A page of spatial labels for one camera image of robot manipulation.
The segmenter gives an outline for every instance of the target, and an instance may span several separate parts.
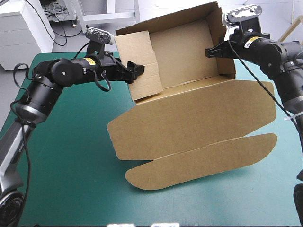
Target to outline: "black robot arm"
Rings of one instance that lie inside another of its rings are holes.
[[[25,197],[17,191],[23,185],[17,171],[18,160],[23,150],[27,152],[32,131],[47,119],[63,89],[95,82],[101,90],[109,91],[110,81],[130,84],[144,72],[144,66],[129,61],[125,67],[111,52],[104,51],[106,44],[113,43],[110,33],[89,28],[86,37],[90,42],[85,58],[56,59],[38,64],[33,69],[30,85],[23,88],[26,92],[22,98],[11,104],[17,119],[0,139],[0,227],[18,224],[28,191]],[[107,88],[99,84],[100,80],[106,81]]]
[[[217,46],[206,49],[205,53],[209,58],[240,59],[242,63],[247,60],[259,65],[275,83],[283,107],[275,100],[277,104],[288,116],[287,111],[295,114],[292,121],[303,146],[303,47],[298,41],[277,42],[270,39],[270,34],[261,33],[258,20],[261,12],[259,5],[248,5],[223,14],[227,33]],[[297,179],[303,181],[303,170]],[[295,186],[294,202],[303,226],[303,184]]]

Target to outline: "black wire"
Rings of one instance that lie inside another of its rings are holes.
[[[84,47],[86,47],[88,44],[89,44],[89,42],[86,43],[86,44],[84,44],[84,45],[80,48],[80,50],[78,50],[78,52],[76,53],[76,55],[75,55],[74,58],[76,58],[76,57],[79,55],[79,53],[84,49]]]
[[[253,76],[253,78],[261,85],[261,87],[269,94],[269,96],[274,100],[274,102],[280,107],[280,109],[288,116],[291,117],[290,114],[286,111],[286,109],[276,100],[276,98],[274,97],[274,95],[264,86],[264,84],[262,84],[262,82],[257,78],[257,76],[249,69],[249,67],[245,64],[245,62],[242,60],[242,58],[237,54],[237,52],[235,51],[235,49],[232,47],[231,42],[228,40],[227,41],[229,44],[229,47],[231,48],[231,50],[234,52],[234,54],[237,56],[237,58],[239,59],[239,61],[242,63],[242,65],[247,69],[247,71]],[[294,121],[293,118],[291,118],[292,123],[294,124],[295,128],[298,131],[299,137],[300,137],[300,143],[301,143],[301,151],[302,151],[302,155],[303,155],[303,139],[302,139],[302,132],[298,126],[298,124]]]
[[[32,78],[29,78],[28,77],[28,71],[29,71],[29,67],[28,65],[26,65],[25,63],[19,63],[15,66],[14,70],[13,70],[13,79],[14,79],[14,82],[16,84],[16,86],[22,90],[25,90],[26,93],[27,93],[27,96],[29,97],[30,93],[29,93],[29,90],[27,90],[26,88],[23,88],[21,87],[17,81],[16,81],[16,72],[18,70],[18,68],[22,65],[25,65],[26,66],[26,73],[25,73],[25,77],[29,80],[33,80]],[[18,103],[20,101],[19,100],[15,100],[13,101],[11,104],[10,104],[10,109],[11,111],[18,117],[18,119],[20,120],[21,122],[21,130],[22,130],[22,140],[23,140],[23,144],[24,144],[24,150],[25,150],[25,154],[26,154],[26,157],[27,157],[27,185],[26,185],[26,189],[25,189],[25,195],[24,195],[24,199],[23,199],[23,204],[22,204],[22,208],[21,208],[21,212],[20,214],[22,214],[23,210],[24,210],[24,207],[25,207],[25,204],[26,204],[26,201],[27,201],[27,198],[28,198],[28,192],[29,192],[29,186],[30,186],[30,181],[31,181],[31,160],[30,160],[30,155],[29,155],[29,152],[28,152],[28,147],[27,147],[27,139],[26,139],[26,134],[25,134],[25,128],[24,128],[24,125],[25,125],[25,120],[17,113],[17,111],[15,110],[14,108],[14,104]]]
[[[299,52],[295,57],[294,57],[294,63],[296,64],[296,66],[300,67],[301,69],[303,69],[303,67],[298,63],[298,57],[299,55],[303,53],[303,51]]]
[[[62,37],[75,37],[75,36],[78,36],[79,34],[81,34],[82,30],[80,30],[77,34],[75,35],[62,35],[62,34],[59,34],[59,33],[56,33],[54,31],[55,34],[59,35],[59,36],[62,36]]]
[[[14,70],[13,70],[13,78],[14,78],[15,85],[16,85],[18,88],[20,88],[21,90],[25,90],[26,93],[27,93],[27,95],[29,96],[29,90],[28,90],[27,88],[25,88],[25,87],[21,87],[21,86],[18,84],[18,82],[16,81],[16,72],[17,72],[18,68],[19,68],[20,66],[22,66],[22,65],[25,65],[26,68],[27,68],[27,69],[26,69],[26,72],[25,72],[25,77],[28,78],[29,67],[28,67],[28,65],[26,65],[25,63],[19,63],[19,64],[17,64],[17,65],[15,66],[15,68],[14,68]]]
[[[44,11],[44,13],[49,13],[49,14],[47,15],[47,17],[56,16],[54,13],[51,13],[51,12],[48,12],[48,11]],[[61,25],[62,30],[65,31],[65,29],[64,29],[64,27],[62,26],[60,20],[54,21],[54,22],[60,22],[60,25]],[[82,29],[81,29],[77,34],[75,34],[75,35],[66,35],[66,32],[64,32],[65,35],[59,34],[59,33],[55,32],[55,31],[53,31],[53,32],[54,32],[55,34],[59,35],[59,36],[62,36],[62,37],[75,37],[75,36],[79,35],[79,34],[82,32]]]
[[[92,69],[87,69],[87,72],[93,72],[94,76],[95,76],[95,84],[97,85],[98,88],[100,88],[102,91],[108,92],[112,89],[112,86],[110,85],[110,82],[106,76],[106,71],[103,70],[103,72],[101,73],[101,77],[103,78],[103,80],[106,82],[108,88],[103,87],[101,84],[98,83],[98,76],[96,71],[92,70]]]
[[[36,14],[39,16],[39,18],[40,18],[40,20],[41,20],[41,22],[42,22],[42,24],[43,24],[43,26],[44,26],[46,32],[48,33],[49,37],[53,40],[53,42],[54,42],[55,44],[57,44],[58,46],[65,46],[65,45],[67,44],[67,37],[65,37],[65,43],[64,43],[64,44],[59,44],[59,43],[57,43],[57,42],[52,38],[52,36],[51,36],[51,34],[49,33],[49,31],[47,30],[44,21],[42,20],[41,16],[39,15],[39,13],[38,13],[38,11],[35,9],[35,7],[34,7],[28,0],[24,0],[24,1],[26,1],[26,2],[34,9],[34,11],[36,12]]]
[[[27,139],[25,135],[25,129],[24,129],[24,124],[22,125],[22,138],[23,138],[23,144],[24,144],[24,150],[25,150],[25,155],[27,157],[27,187],[25,189],[25,194],[24,194],[24,200],[23,200],[23,206],[21,210],[21,214],[24,210],[27,198],[28,198],[28,192],[29,192],[29,187],[30,187],[30,180],[31,180],[31,169],[32,169],[32,163],[30,160],[28,148],[27,148]]]

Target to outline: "white cabinet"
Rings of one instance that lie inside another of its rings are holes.
[[[28,0],[54,38],[53,30],[39,0]],[[30,65],[42,52],[52,52],[53,40],[34,9],[25,1],[9,1],[0,6],[0,64],[5,70],[14,69],[18,63]]]

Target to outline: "green table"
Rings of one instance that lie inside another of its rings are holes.
[[[73,56],[39,54],[31,67]],[[267,80],[257,66],[249,66]],[[236,68],[238,79],[251,79],[238,61]],[[292,199],[302,168],[299,139],[280,110],[272,124],[252,133],[278,136],[275,149],[261,162],[160,191],[143,191],[124,177],[143,161],[118,160],[107,132],[109,121],[134,106],[124,82],[113,82],[112,87],[108,93],[94,83],[65,89],[47,121],[37,126],[29,142],[33,173],[20,224],[299,225]],[[9,115],[0,136],[14,118]],[[19,171],[26,179],[25,157]]]

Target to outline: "cardboard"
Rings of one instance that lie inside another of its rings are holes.
[[[148,31],[117,36],[115,40],[122,64],[127,65],[127,61],[132,61],[145,66],[144,73],[138,77],[136,83],[129,85],[132,99],[137,100],[163,91]]]
[[[225,34],[221,15],[211,2],[116,32],[122,62],[146,67],[129,87],[136,106],[107,127],[119,159],[153,160],[127,171],[132,185],[155,190],[252,165],[274,147],[273,134],[244,138],[275,119],[268,94],[234,80],[233,60],[205,56]]]
[[[145,190],[162,189],[203,176],[251,165],[265,158],[275,144],[276,135],[274,134],[233,139],[161,157],[128,170],[125,176],[135,187]]]
[[[140,104],[107,129],[120,160],[155,160],[243,137],[275,117],[257,82],[229,80]]]

